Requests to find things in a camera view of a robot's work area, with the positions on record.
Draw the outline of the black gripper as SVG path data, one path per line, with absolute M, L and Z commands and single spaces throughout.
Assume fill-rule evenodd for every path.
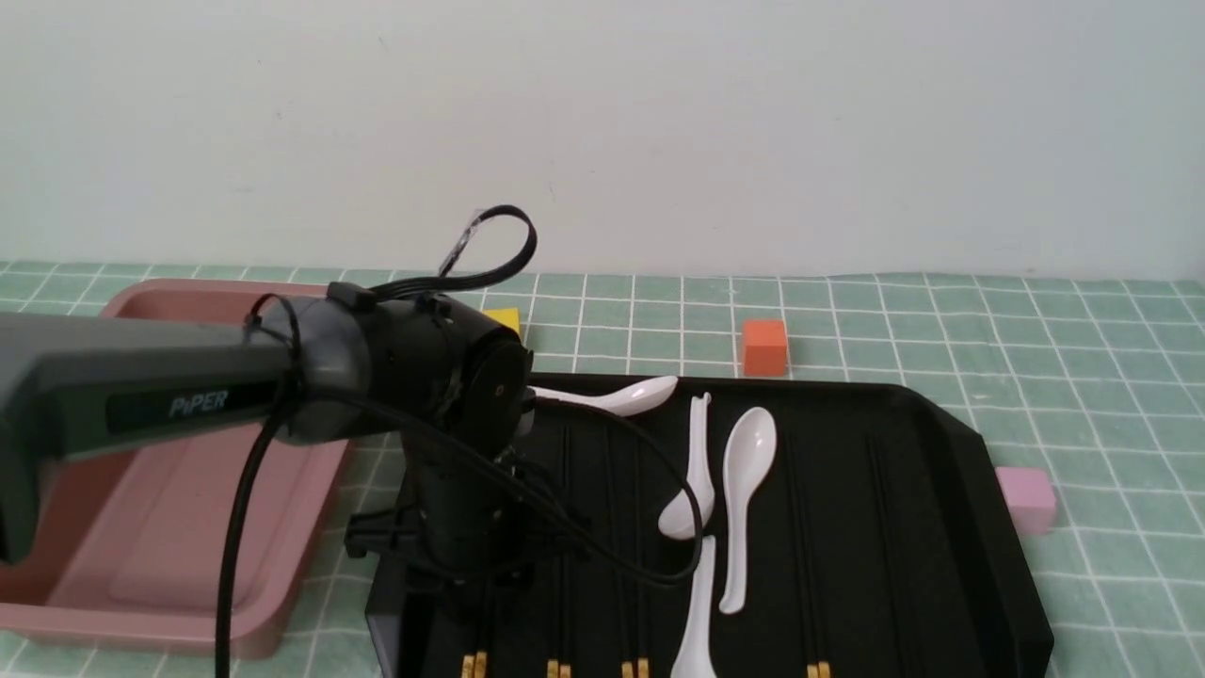
M 525 591 L 545 566 L 577 565 L 589 552 L 524 499 L 482 479 L 419 435 L 402 435 L 406 471 L 394 505 L 349 515 L 349 558 L 401 565 L 408 592 L 496 586 Z

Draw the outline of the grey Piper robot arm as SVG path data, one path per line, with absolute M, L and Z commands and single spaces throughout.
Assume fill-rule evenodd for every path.
M 53 462 L 264 421 L 292 446 L 400 430 L 418 444 L 416 519 L 349 525 L 349 555 L 446 579 L 568 549 L 584 523 L 521 485 L 531 352 L 455 297 L 266 293 L 241 325 L 2 314 L 2 561 L 29 558 Z

